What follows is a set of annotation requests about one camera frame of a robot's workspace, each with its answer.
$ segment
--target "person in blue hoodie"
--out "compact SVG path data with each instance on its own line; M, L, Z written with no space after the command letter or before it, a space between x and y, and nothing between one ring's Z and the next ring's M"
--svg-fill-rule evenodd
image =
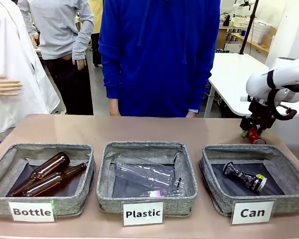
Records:
M105 0L99 40L110 115L195 117L220 0Z

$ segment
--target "red can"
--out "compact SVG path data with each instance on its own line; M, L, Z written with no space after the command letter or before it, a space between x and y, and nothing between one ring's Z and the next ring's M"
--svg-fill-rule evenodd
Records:
M256 127L249 129L248 138L251 144L266 144L266 141L258 134Z

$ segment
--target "storage basket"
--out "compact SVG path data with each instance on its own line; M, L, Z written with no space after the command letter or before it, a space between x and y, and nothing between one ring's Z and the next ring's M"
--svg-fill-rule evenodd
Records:
M184 181L184 197L113 197L116 184L114 162L120 154L172 166L176 178ZM197 183L189 159L187 148L179 142L165 141L125 141L110 142L105 146L98 177L97 197L100 209L108 213L123 212L122 202L162 202L163 215L185 217L190 214L194 199L197 196Z
M219 173L217 168L222 171L223 165L228 162L246 168L256 167L258 168L256 170L259 170L260 166L263 167L264 173L262 174L267 177L267 182L260 192L262 196L251 192L239 181L232 181L225 178L224 175L221 176L222 173ZM274 214L299 212L299 170L287 156L274 146L207 145L203 149L200 167L214 207L224 216L231 216L235 201L244 200L275 200ZM230 185L245 189L246 195L249 196L242 196L243 194L233 196L235 192Z
M28 165L39 166L59 152L70 158L69 166L86 163L86 171L72 187L72 196L65 197L6 197L14 183ZM76 216L82 213L92 186L95 162L93 148L84 144L32 144L12 145L0 159L0 216L9 217L9 202L49 203L53 200L53 213L57 217Z

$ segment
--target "black pants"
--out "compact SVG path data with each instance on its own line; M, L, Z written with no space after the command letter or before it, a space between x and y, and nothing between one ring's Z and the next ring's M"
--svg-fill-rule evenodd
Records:
M99 53L99 36L100 36L99 33L94 33L91 35L94 65L100 65L102 63L101 55Z
M61 93L68 115L93 115L88 65L79 71L72 59L44 60L54 83Z

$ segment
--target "brown glass bottle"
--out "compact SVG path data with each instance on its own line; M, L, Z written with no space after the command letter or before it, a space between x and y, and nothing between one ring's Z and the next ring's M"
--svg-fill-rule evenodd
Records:
M71 167L63 172L53 173L38 182L25 188L23 195L25 197L46 197L63 188L75 176L86 169L85 163Z
M31 175L26 180L24 180L16 189L10 192L8 196L22 197L22 192L26 187L54 172L62 171L69 165L69 163L70 159L64 152L56 154L48 161L43 163L40 167L34 169Z

